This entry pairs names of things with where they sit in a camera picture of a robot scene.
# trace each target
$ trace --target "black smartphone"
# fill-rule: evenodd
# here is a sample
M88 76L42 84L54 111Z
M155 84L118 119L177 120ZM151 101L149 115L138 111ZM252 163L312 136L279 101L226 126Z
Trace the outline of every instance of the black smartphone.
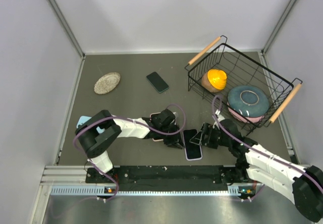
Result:
M202 159L201 146L190 142L191 138L194 137L196 134L197 134L196 129L183 131L185 155L186 155L186 159L189 161Z
M153 87L158 91L158 93L162 93L169 88L168 84L161 78L161 76L159 76L157 72L153 72L146 77Z

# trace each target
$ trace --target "pink bowl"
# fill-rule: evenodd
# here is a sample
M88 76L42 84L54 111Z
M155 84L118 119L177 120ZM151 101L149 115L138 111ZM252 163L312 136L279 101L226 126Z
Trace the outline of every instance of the pink bowl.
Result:
M228 109L229 109L230 113L234 116L234 118L236 118L239 121L244 122L244 123L249 123L246 119L250 120L252 123L258 123L264 117L264 116L260 116L260 117L246 117L246 119L244 119L240 114L236 113L231 108L228 108Z

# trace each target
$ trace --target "gray floor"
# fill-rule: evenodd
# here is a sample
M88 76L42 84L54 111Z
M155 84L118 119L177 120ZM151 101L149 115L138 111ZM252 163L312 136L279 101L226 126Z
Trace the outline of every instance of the gray floor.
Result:
M259 61L256 52L247 53ZM74 132L80 116L93 116L102 109L129 118L148 117L171 103L182 106L187 115L187 129L200 129L203 122L212 123L211 105L193 90L187 91L184 66L195 53L126 54L87 56L78 86L71 119L63 146L60 165L84 165L86 157L73 145ZM164 93L157 93L146 79L156 71L169 84ZM109 72L121 74L119 85L106 95L97 95L96 81ZM250 138L269 151L289 159L279 122L268 128L256 129ZM187 161L184 150L168 148L163 142L134 138L117 139L108 149L114 165L222 165L234 164L236 159L224 147L217 150L204 147L203 159Z
M51 196L54 216L61 215L84 196ZM86 200L59 219L48 211L43 224L310 224L284 196L265 187L251 203L227 196L120 196L103 204Z

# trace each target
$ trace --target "white backdrop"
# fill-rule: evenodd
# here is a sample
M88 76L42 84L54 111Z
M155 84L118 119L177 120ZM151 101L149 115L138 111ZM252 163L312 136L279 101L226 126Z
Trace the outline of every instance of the white backdrop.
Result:
M323 0L299 0L268 52L274 71L304 81L285 109L302 163L323 168Z
M46 0L0 0L0 223L28 222L80 57Z
M289 0L57 0L86 52L261 49Z

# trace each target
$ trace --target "beige plate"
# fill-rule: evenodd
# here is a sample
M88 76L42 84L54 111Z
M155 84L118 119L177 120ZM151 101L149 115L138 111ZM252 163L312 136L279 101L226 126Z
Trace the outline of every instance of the beige plate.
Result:
M119 73L108 73L102 76L94 86L94 92L97 94L106 94L113 90L120 82Z

